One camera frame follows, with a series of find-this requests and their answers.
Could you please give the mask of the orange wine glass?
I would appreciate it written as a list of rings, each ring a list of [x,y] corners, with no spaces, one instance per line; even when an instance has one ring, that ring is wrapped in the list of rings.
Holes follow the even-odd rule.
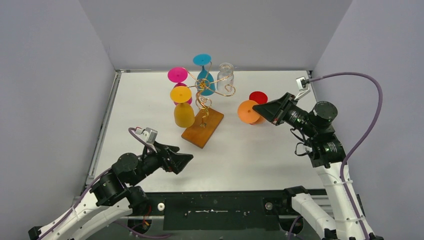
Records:
[[[246,100],[239,105],[237,115],[243,123],[259,125],[265,122],[265,118],[253,110],[253,106],[256,105],[258,105],[258,103],[254,100]]]

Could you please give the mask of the gold wire rack wooden base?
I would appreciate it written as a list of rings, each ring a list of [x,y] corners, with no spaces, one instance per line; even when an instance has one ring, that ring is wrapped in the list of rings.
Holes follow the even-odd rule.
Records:
[[[210,73],[212,62],[211,66],[207,65],[205,68]],[[197,77],[193,76],[190,72],[188,74],[195,80],[192,86],[193,88],[196,88],[196,83],[199,83],[201,88],[205,86],[203,82],[197,80]],[[229,92],[221,93],[215,90],[214,93],[223,97],[232,97],[236,93],[236,88],[233,85],[228,84],[225,86],[225,89],[227,91],[229,90]],[[201,93],[196,88],[195,100],[193,102],[198,108],[198,113],[195,116],[193,125],[187,127],[181,134],[181,137],[196,147],[203,149],[223,121],[224,114],[213,109],[213,101],[207,96],[202,96]]]

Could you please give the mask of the red wine glass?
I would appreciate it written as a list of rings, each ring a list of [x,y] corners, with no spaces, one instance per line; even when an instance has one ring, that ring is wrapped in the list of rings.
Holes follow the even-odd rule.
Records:
[[[249,95],[249,100],[255,101],[258,104],[265,104],[268,102],[268,96],[262,91],[253,91]]]

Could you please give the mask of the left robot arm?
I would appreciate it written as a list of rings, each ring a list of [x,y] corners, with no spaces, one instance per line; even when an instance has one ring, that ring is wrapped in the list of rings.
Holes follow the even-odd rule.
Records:
[[[179,147],[155,142],[142,155],[124,153],[84,190],[74,205],[45,226],[28,231],[31,240],[74,240],[93,234],[123,216],[145,214],[149,199],[139,183],[158,169],[179,174],[193,159]]]

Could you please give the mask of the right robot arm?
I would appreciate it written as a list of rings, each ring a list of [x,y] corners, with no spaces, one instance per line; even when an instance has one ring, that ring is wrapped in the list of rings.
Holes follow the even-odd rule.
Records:
[[[380,240],[366,220],[355,194],[346,153],[335,135],[332,121],[338,115],[330,102],[319,101],[311,111],[297,106],[294,95],[286,93],[277,100],[257,104],[252,108],[275,126],[289,124],[291,132],[299,131],[299,143],[319,176],[328,197],[333,216],[314,202],[303,186],[285,189],[282,209],[287,214],[298,213],[322,240]]]

